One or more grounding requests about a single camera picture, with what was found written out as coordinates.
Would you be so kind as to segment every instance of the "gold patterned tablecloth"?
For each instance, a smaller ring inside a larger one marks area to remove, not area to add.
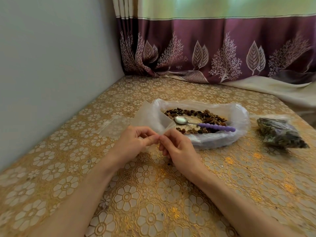
[[[254,120],[231,146],[201,151],[208,169],[265,213],[316,235],[316,131],[272,95],[168,78],[124,77],[0,174],[0,236],[26,236],[71,195],[115,140],[94,133],[143,101],[241,103],[251,114],[288,114],[310,149],[266,147]],[[151,147],[112,178],[86,236],[236,236],[213,203]]]

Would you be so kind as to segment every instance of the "left hand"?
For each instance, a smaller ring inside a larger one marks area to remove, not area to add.
[[[152,144],[158,144],[159,135],[148,126],[129,126],[121,134],[108,155],[111,155],[118,168],[134,159],[140,151]]]

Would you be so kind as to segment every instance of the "metal spoon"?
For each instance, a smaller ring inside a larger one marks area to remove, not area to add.
[[[236,131],[236,129],[231,126],[223,126],[223,125],[217,125],[217,124],[212,125],[208,123],[191,123],[191,122],[188,122],[188,120],[183,116],[176,116],[174,118],[174,121],[180,125],[192,124],[192,125],[197,125],[199,127],[212,128],[212,129],[220,130],[220,131],[231,131],[231,132]]]

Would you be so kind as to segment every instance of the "white wall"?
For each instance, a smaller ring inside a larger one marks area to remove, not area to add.
[[[112,0],[0,0],[0,169],[123,75]]]

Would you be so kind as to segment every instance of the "purple spoon handle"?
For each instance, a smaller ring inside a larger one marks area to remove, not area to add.
[[[235,132],[236,129],[234,127],[231,126],[223,126],[223,125],[212,125],[212,124],[208,124],[208,123],[199,123],[198,124],[199,127],[205,127],[205,128],[212,128],[215,130],[220,130],[220,131],[231,131],[231,132]]]

